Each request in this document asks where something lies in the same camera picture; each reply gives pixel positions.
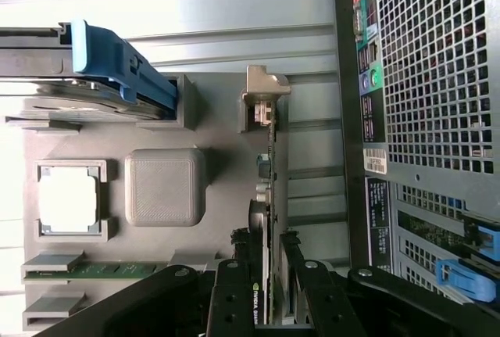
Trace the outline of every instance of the sticker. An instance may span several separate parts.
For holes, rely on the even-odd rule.
[[[371,40],[373,36],[375,36],[378,32],[378,25],[372,24],[366,28],[366,36],[368,37],[368,40]]]
[[[388,160],[384,149],[364,149],[365,170],[378,174],[388,173]]]
[[[367,13],[366,0],[358,0],[357,5],[359,6],[358,10],[360,11],[358,20],[360,20],[361,23],[360,27],[362,28],[362,40],[358,40],[356,42],[356,49],[359,51],[368,44],[368,37],[366,36],[366,24],[368,23],[366,21],[366,13]]]
[[[392,245],[388,182],[367,177],[366,201],[370,265],[391,273]]]
[[[259,323],[259,284],[253,284],[253,324]]]

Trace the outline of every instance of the screw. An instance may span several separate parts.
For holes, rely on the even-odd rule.
[[[186,268],[182,268],[180,271],[175,272],[175,277],[183,277],[189,274],[189,270]]]
[[[306,261],[305,267],[309,269],[318,268],[318,263],[316,261]]]
[[[358,274],[361,276],[361,277],[371,277],[373,276],[373,273],[370,269],[360,269],[358,271]]]

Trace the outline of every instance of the rear i/o panel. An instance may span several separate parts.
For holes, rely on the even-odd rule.
[[[391,271],[499,312],[498,5],[353,2],[369,242],[382,195]],[[387,193],[373,193],[375,183]]]

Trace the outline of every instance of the blue drive bracket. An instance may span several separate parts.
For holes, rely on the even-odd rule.
[[[479,248],[479,252],[494,261],[500,262],[500,231],[493,231],[484,226],[479,226],[478,230],[483,243]]]
[[[438,285],[450,285],[474,300],[492,302],[497,297],[497,285],[458,260],[436,261],[436,281]]]
[[[127,102],[135,104],[139,94],[177,110],[177,88],[113,31],[89,26],[85,20],[74,20],[71,41],[74,73],[115,81]]]

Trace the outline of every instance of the green audio port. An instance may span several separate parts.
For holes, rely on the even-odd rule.
[[[370,71],[370,83],[372,87],[376,87],[380,83],[380,75],[377,69]]]

